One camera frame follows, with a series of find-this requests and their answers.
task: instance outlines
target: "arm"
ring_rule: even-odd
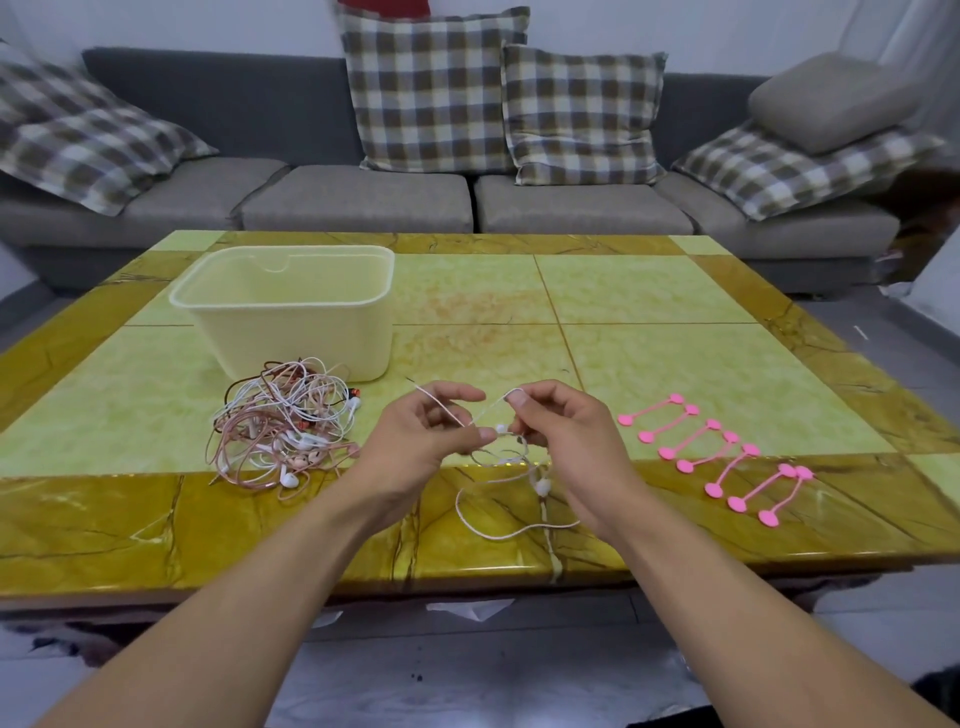
[[[657,498],[602,402],[560,382],[521,389],[512,431],[549,447],[570,506],[623,556],[724,725],[955,725]]]
[[[480,401],[465,384],[425,387]],[[452,452],[495,439],[450,427],[421,392],[393,402],[347,474],[232,569],[183,602],[43,717],[36,728],[262,728],[303,635],[357,549],[403,518]]]

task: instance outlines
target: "earphone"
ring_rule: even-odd
[[[207,459],[217,477],[254,490],[279,485],[294,491],[278,495],[287,499],[305,490],[310,470],[339,473],[359,450],[347,437],[361,401],[360,390],[330,371],[317,358],[267,362],[258,376],[231,384],[207,442],[209,452],[220,435]],[[245,475],[250,468],[262,473]]]
[[[419,386],[415,381],[413,381],[413,379],[410,379],[410,381],[413,382],[414,386],[415,386],[419,391],[423,392],[427,397],[429,397],[431,400],[433,400],[434,402],[436,402],[436,403],[440,406],[440,408],[446,413],[446,415],[447,415],[451,420],[453,420],[453,422],[455,422],[455,423],[456,423],[457,425],[459,425],[460,427],[466,427],[466,426],[467,426],[466,424],[460,422],[460,420],[457,419],[457,417],[456,417],[449,409],[446,408],[446,406],[444,405],[443,402],[441,402],[441,401],[438,400],[436,397],[434,397],[432,394],[430,394],[430,393],[427,392],[425,389],[423,389],[421,386]],[[503,395],[503,397],[500,397],[498,400],[494,401],[494,402],[493,402],[492,404],[490,404],[486,409],[484,409],[479,415],[477,415],[476,417],[472,417],[472,418],[471,418],[471,421],[470,421],[470,424],[471,424],[471,425],[476,424],[476,422],[479,421],[480,419],[482,419],[483,416],[484,416],[485,414],[487,414],[487,412],[490,411],[490,409],[491,409],[495,404],[498,404],[499,402],[505,400],[511,393],[516,392],[517,390],[518,390],[518,388],[515,387],[514,389],[511,389],[509,392],[507,392],[505,395]],[[498,436],[498,437],[503,437],[503,436],[505,436],[505,435],[509,435],[509,434],[510,434],[509,428],[508,428],[506,425],[497,425],[495,429],[496,429],[496,433],[497,433],[497,436]],[[530,485],[533,487],[533,489],[534,489],[534,491],[537,493],[537,495],[538,495],[539,497],[541,497],[541,498],[546,498],[546,497],[550,494],[550,491],[551,491],[551,489],[552,489],[552,483],[551,483],[550,478],[549,478],[549,470],[547,470],[547,473],[540,474],[540,466],[539,466],[539,465],[534,465],[533,463],[531,463],[530,460],[529,460],[529,458],[527,457],[527,455],[529,454],[529,446],[527,445],[526,440],[525,440],[522,436],[520,436],[520,435],[517,435],[517,436],[516,436],[516,439],[517,439],[518,442],[520,442],[520,443],[523,445],[523,452],[517,452],[516,450],[508,450],[508,451],[516,452],[517,457],[514,457],[514,458],[501,458],[500,461],[499,461],[498,463],[495,463],[495,464],[493,464],[493,463],[491,463],[491,464],[485,464],[485,463],[479,462],[479,461],[476,459],[476,453],[472,453],[472,454],[470,455],[470,459],[473,460],[473,462],[474,462],[476,465],[479,465],[481,468],[492,468],[492,467],[495,467],[495,465],[526,465],[526,466],[527,466],[527,470],[526,470],[524,473],[521,473],[520,475],[517,475],[516,477],[505,477],[505,478],[499,478],[499,479],[497,479],[497,480],[486,480],[486,481],[483,481],[483,482],[484,482],[484,484],[487,484],[487,485],[490,485],[490,484],[493,484],[493,483],[509,483],[509,482],[513,482],[513,481],[515,481],[515,480],[520,480],[521,478],[524,478],[524,477],[525,477],[525,478],[527,478],[527,479],[530,481]],[[488,450],[486,450],[486,449],[480,449],[480,450],[478,450],[478,452],[485,452],[486,454],[491,454],[491,453],[490,453]],[[549,530],[549,529],[573,528],[573,527],[575,527],[575,526],[577,526],[577,525],[580,525],[580,521],[575,521],[575,522],[573,522],[573,523],[564,523],[564,524],[562,524],[562,525],[560,525],[560,524],[554,524],[554,523],[530,523],[530,524],[525,525],[525,526],[523,526],[522,528],[514,531],[513,533],[508,533],[508,534],[506,534],[506,535],[504,535],[504,536],[491,536],[490,534],[484,533],[483,531],[480,531],[480,530],[474,528],[472,525],[470,525],[469,521],[464,517],[463,512],[461,512],[461,510],[460,510],[460,496],[464,493],[464,490],[465,490],[465,489],[461,488],[460,490],[457,491],[457,496],[456,496],[455,499],[453,499],[453,508],[454,508],[454,510],[456,511],[457,516],[458,516],[458,518],[460,519],[460,521],[463,523],[464,526],[467,527],[468,530],[472,531],[474,534],[476,534],[476,535],[479,536],[480,538],[486,539],[487,541],[507,541],[508,539],[512,539],[512,538],[514,538],[514,537],[516,537],[516,536],[519,536],[521,533],[524,533],[524,532],[526,532],[526,531],[529,531],[529,530],[532,529],[532,528],[543,528],[543,529]]]

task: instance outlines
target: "forearm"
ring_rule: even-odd
[[[37,726],[262,728],[303,635],[362,543],[347,489],[324,491]]]
[[[953,725],[701,528],[636,492],[615,546],[728,728]]]

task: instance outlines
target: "person's left hand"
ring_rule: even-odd
[[[481,390],[451,381],[430,382],[423,389],[466,426],[453,422],[420,390],[384,408],[360,449],[359,459],[343,478],[349,481],[352,494],[361,498],[370,518],[370,534],[393,525],[410,512],[426,481],[445,457],[454,452],[469,454],[496,440],[496,430],[476,427],[470,413],[453,403],[483,401],[487,395]]]

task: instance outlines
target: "hand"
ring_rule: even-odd
[[[454,400],[483,401],[481,390],[469,384],[434,381],[423,387],[467,426],[454,422],[434,400],[420,390],[384,407],[360,457],[349,469],[351,493],[359,497],[369,516],[369,533],[382,531],[404,516],[444,458],[454,452],[470,454],[496,440],[496,430],[476,427],[472,417]]]
[[[510,431],[550,451],[573,512],[601,539],[615,540],[645,484],[607,405],[553,380],[524,384],[507,402],[516,412]]]

